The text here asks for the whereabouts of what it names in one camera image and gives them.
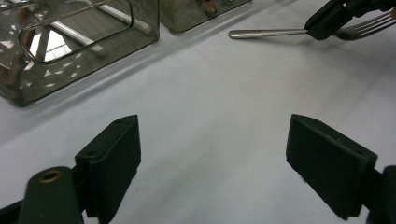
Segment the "stainless steel container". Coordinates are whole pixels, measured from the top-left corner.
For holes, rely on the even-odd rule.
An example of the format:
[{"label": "stainless steel container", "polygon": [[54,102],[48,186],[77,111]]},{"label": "stainless steel container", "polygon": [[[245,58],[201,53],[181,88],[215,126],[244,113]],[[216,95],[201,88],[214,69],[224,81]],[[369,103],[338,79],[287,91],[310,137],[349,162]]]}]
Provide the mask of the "stainless steel container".
[{"label": "stainless steel container", "polygon": [[171,33],[183,33],[251,0],[160,0],[160,20]]},{"label": "stainless steel container", "polygon": [[0,94],[13,105],[29,105],[159,39],[158,0],[16,2],[0,2]]}]

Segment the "fork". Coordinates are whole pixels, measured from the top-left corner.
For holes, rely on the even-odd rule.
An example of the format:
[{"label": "fork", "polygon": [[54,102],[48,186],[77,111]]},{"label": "fork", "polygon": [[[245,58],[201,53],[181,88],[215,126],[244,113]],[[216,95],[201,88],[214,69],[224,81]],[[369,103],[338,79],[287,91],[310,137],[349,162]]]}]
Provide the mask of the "fork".
[{"label": "fork", "polygon": [[[341,28],[334,32],[332,35],[342,40],[357,40],[373,35],[380,31],[387,29],[396,23],[390,16],[390,12],[385,13],[381,16],[373,18],[362,23]],[[289,29],[289,30],[233,30],[230,31],[229,37],[232,39],[250,39],[267,36],[278,36],[278,35],[304,35],[308,31],[305,29]]]}]

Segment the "white tabletop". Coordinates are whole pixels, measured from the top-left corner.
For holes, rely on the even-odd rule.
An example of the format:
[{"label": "white tabletop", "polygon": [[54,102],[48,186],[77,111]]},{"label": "white tabletop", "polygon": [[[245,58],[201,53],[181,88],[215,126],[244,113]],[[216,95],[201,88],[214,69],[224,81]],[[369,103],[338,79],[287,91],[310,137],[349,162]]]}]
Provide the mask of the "white tabletop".
[{"label": "white tabletop", "polygon": [[162,26],[155,45],[45,100],[1,100],[0,207],[41,170],[74,166],[111,121],[138,115],[142,162],[112,223],[345,223],[286,163],[290,115],[369,148],[380,172],[395,164],[396,29],[355,42],[228,37],[303,28],[326,2],[257,0],[178,36]]}]

